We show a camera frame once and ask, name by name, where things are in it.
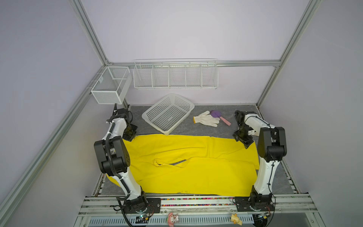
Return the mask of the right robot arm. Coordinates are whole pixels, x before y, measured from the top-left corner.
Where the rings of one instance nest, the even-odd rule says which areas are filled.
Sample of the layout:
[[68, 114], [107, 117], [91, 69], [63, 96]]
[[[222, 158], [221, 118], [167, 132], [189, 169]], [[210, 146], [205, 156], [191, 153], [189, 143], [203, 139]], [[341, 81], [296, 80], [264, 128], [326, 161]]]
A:
[[266, 122], [255, 112], [237, 110], [234, 117], [238, 130], [233, 133], [233, 137], [237, 142], [241, 142], [245, 148], [249, 148], [254, 142], [249, 131], [253, 130], [259, 136], [257, 152], [260, 157], [260, 169], [250, 196], [245, 199], [243, 204], [253, 211], [260, 211], [266, 207], [272, 209], [274, 176], [277, 167], [287, 154], [285, 129]]

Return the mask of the yellow trousers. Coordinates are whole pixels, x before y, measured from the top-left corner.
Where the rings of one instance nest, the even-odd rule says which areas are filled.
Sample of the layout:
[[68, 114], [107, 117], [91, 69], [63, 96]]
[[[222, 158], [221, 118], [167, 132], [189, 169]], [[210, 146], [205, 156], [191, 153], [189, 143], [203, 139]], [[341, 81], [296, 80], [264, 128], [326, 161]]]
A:
[[130, 171], [150, 194], [249, 196], [257, 179], [256, 145], [209, 136], [139, 135], [125, 141]]

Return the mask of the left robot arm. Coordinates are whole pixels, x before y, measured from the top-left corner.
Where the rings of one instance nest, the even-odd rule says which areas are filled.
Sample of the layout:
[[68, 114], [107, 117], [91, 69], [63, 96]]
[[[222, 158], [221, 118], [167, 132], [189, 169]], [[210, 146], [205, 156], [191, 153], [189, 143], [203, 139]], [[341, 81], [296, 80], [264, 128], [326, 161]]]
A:
[[114, 105], [111, 117], [107, 120], [106, 135], [94, 143], [99, 168], [111, 182], [119, 186], [124, 196], [116, 199], [121, 207], [130, 211], [147, 210], [147, 199], [142, 187], [131, 173], [131, 160], [125, 141], [131, 142], [136, 136], [137, 126], [133, 125], [132, 114], [125, 108]]

